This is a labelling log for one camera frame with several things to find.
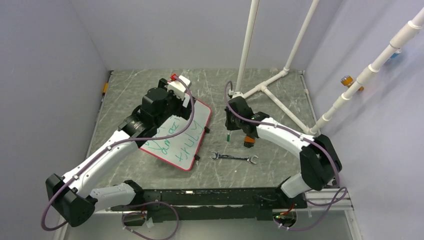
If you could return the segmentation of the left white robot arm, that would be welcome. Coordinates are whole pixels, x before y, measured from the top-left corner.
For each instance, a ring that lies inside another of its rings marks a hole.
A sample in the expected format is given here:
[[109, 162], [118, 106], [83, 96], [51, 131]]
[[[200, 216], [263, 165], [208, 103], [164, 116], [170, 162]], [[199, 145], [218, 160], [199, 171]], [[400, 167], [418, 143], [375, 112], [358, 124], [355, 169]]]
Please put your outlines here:
[[195, 98], [191, 81], [181, 75], [160, 79], [157, 87], [147, 91], [132, 113], [112, 136], [92, 155], [63, 175], [47, 178], [48, 206], [54, 208], [64, 223], [77, 227], [95, 212], [110, 207], [139, 209], [144, 203], [144, 190], [132, 180], [111, 187], [97, 188], [98, 182], [120, 161], [139, 150], [148, 141], [157, 141], [158, 129], [172, 116], [191, 123]]

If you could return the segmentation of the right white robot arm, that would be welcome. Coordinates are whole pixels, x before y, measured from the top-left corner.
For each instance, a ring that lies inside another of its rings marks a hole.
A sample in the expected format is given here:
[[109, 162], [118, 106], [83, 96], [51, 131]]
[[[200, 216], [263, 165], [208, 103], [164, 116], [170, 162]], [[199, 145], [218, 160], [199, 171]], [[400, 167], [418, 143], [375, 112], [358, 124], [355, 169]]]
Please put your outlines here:
[[241, 96], [229, 99], [225, 111], [227, 130], [243, 131], [247, 148], [253, 146], [255, 139], [262, 139], [285, 149], [300, 161], [299, 173], [288, 177], [276, 188], [275, 200], [280, 207], [289, 207], [295, 197], [307, 191], [322, 190], [332, 180], [339, 182], [342, 164], [326, 135], [304, 134], [264, 112], [253, 112]]

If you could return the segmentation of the pink framed whiteboard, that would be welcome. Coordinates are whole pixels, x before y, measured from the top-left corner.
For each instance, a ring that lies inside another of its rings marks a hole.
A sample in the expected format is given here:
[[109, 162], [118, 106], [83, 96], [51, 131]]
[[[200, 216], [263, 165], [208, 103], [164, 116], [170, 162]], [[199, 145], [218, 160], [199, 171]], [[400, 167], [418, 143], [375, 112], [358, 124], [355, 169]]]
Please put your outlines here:
[[211, 108], [200, 100], [194, 104], [194, 118], [181, 134], [167, 139], [149, 140], [140, 149], [183, 171], [191, 170], [206, 133]]

